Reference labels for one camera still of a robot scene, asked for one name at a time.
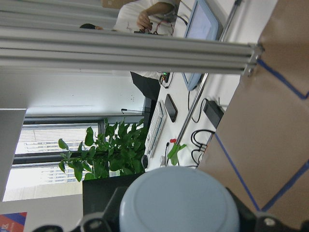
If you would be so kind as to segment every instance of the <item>screw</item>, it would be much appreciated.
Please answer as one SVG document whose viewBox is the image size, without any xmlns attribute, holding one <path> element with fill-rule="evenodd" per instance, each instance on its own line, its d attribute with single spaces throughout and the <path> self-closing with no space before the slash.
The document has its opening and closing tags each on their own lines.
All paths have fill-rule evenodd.
<svg viewBox="0 0 309 232">
<path fill-rule="evenodd" d="M 272 219 L 272 218 L 269 218 L 269 217 L 267 217 L 267 218 L 264 219 L 264 223 L 265 223 L 267 226 L 275 226 L 275 225 L 276 225 L 275 220 Z"/>
</svg>

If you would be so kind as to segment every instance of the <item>cardboard box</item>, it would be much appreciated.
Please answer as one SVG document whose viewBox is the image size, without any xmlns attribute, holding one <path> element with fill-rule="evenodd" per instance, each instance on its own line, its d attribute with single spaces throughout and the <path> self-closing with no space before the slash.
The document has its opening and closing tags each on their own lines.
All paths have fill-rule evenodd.
<svg viewBox="0 0 309 232">
<path fill-rule="evenodd" d="M 241 78 L 199 166 L 294 228 L 309 219 L 308 8 L 278 1 L 259 39 L 263 62 Z"/>
</svg>

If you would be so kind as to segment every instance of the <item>blue line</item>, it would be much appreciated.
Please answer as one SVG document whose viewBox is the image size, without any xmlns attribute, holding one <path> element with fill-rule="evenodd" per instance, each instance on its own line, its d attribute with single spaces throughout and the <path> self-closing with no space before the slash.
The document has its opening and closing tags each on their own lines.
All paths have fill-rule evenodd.
<svg viewBox="0 0 309 232">
<path fill-rule="evenodd" d="M 279 192 L 262 208 L 262 211 L 269 210 L 274 203 L 279 200 L 294 184 L 309 169 L 309 160 L 292 176 L 292 178 L 279 190 Z"/>
<path fill-rule="evenodd" d="M 217 140 L 218 140 L 218 142 L 219 142 L 219 144 L 220 144 L 222 150 L 223 150 L 224 153 L 225 153 L 225 156 L 227 157 L 228 161 L 229 161 L 230 164 L 232 165 L 232 167 L 233 167 L 233 169 L 234 169 L 236 175 L 238 176 L 238 178 L 239 178 L 240 182 L 242 183 L 243 187 L 245 188 L 245 190 L 246 190 L 247 194 L 249 195 L 249 197 L 250 197 L 250 199 L 251 199 L 253 205 L 255 206 L 256 210 L 257 210 L 257 211 L 261 211 L 260 208 L 259 208 L 259 206 L 257 205 L 257 203 L 256 203 L 256 201 L 255 201 L 253 195 L 251 194 L 249 188 L 247 187 L 245 181 L 242 179 L 242 177 L 241 177 L 239 171 L 237 170 L 235 164 L 233 163 L 233 161 L 232 161 L 232 159 L 230 158 L 228 152 L 226 151 L 225 147 L 223 146 L 223 144 L 222 144 L 222 142 L 221 142 L 219 136 L 218 136 L 217 134 L 214 134 L 214 135 L 216 136 L 216 138 L 217 138 Z"/>
<path fill-rule="evenodd" d="M 299 92 L 290 82 L 288 82 L 279 72 L 273 70 L 271 67 L 269 67 L 264 61 L 261 59 L 257 60 L 257 63 L 261 65 L 264 69 L 269 71 L 271 74 L 273 74 L 276 78 L 278 78 L 282 83 L 284 83 L 294 94 L 296 94 L 300 99 L 307 99 L 309 97 L 309 92 L 304 95 L 301 92 Z"/>
</svg>

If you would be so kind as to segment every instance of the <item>smartphone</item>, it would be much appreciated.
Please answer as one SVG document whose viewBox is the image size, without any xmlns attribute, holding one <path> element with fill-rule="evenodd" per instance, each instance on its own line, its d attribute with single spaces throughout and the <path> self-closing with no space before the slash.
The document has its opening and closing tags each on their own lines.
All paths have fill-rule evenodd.
<svg viewBox="0 0 309 232">
<path fill-rule="evenodd" d="M 177 108 L 175 106 L 175 103 L 172 100 L 172 97 L 169 94 L 166 95 L 164 105 L 165 105 L 165 108 L 166 108 L 166 110 L 169 114 L 170 119 L 172 120 L 172 122 L 175 122 L 178 111 L 177 111 Z"/>
</svg>

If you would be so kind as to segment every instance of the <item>red and blue sign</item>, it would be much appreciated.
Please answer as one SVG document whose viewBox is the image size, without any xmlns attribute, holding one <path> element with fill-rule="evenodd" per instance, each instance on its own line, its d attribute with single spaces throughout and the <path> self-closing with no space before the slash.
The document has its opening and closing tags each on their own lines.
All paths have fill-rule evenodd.
<svg viewBox="0 0 309 232">
<path fill-rule="evenodd" d="M 27 213 L 1 214 L 0 232 L 23 232 Z"/>
</svg>

